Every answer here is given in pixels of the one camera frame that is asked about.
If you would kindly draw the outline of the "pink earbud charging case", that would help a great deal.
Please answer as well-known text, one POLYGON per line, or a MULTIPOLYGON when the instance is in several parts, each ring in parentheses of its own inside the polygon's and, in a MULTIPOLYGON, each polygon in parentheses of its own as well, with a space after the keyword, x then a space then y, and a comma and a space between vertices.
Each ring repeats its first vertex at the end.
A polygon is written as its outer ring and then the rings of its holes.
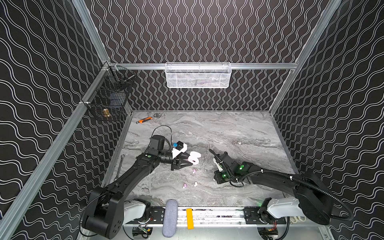
POLYGON ((199 159, 202 157, 202 155, 198 152, 190 152, 188 156, 188 161, 192 163, 193 165, 199 164, 199 159))

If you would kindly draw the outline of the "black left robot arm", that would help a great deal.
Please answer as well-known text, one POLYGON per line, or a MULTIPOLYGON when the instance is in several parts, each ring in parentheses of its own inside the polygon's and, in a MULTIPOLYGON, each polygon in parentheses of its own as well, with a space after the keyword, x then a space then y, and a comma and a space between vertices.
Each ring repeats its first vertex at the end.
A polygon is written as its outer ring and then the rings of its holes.
POLYGON ((128 201, 131 191, 159 164, 169 164, 172 170, 192 166, 187 144, 178 141, 169 144, 164 136, 150 137, 150 143, 134 164, 119 178, 105 187, 91 192, 89 203, 82 215, 80 227, 107 239, 113 239, 123 225, 131 221, 146 224, 151 221, 151 204, 144 200, 128 201))

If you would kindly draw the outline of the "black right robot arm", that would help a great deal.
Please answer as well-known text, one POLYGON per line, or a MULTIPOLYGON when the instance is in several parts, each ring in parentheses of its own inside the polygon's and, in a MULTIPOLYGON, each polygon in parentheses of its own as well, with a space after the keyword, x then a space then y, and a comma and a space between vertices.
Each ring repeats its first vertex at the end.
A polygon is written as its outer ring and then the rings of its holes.
POLYGON ((227 152, 217 154, 209 150, 218 166, 214 179, 218 184, 230 183, 236 188, 248 181, 289 194, 293 200, 265 199, 259 209, 262 222, 283 217, 304 216, 319 225, 328 225, 334 200, 329 189, 314 174, 287 174, 262 168, 250 162, 238 164, 227 152))

